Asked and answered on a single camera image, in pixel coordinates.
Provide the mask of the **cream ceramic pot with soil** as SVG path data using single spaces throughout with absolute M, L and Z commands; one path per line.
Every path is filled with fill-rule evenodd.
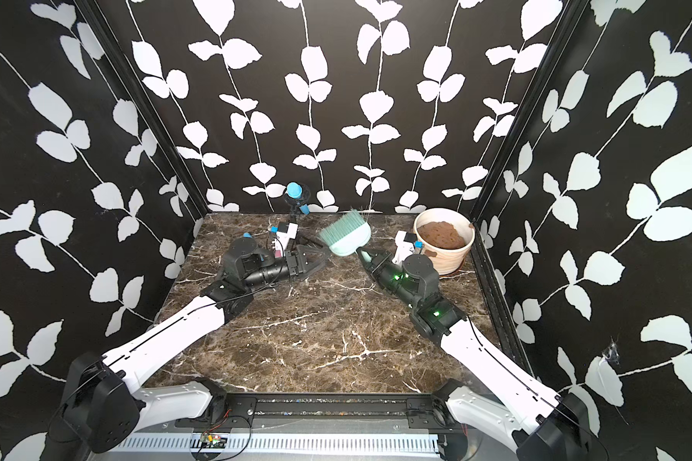
M 413 232 L 440 276 L 461 268 L 476 237 L 473 224 L 453 209 L 421 212 L 413 222 Z

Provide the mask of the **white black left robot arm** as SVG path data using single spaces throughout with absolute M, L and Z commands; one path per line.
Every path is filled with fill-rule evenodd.
M 124 345 L 102 355 L 84 353 L 71 363 L 48 440 L 56 446 L 82 442 L 105 453 L 150 426 L 221 417 L 227 394 L 211 380 L 157 390 L 144 384 L 190 345 L 240 316 L 256 294 L 309 278 L 330 255 L 327 246 L 306 237 L 278 252 L 249 235 L 235 239 L 213 282 L 184 308 Z

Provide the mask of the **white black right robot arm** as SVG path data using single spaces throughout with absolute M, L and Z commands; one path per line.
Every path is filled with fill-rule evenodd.
M 426 255 L 401 264 L 391 253 L 360 247 L 363 269 L 385 292 L 409 308 L 418 333 L 457 359 L 494 395 L 465 386 L 449 388 L 443 405 L 450 420 L 470 426 L 514 451 L 520 460 L 607 460 L 593 433 L 588 407 L 574 394 L 561 397 L 495 347 L 468 315 L 439 289 L 439 274 Z

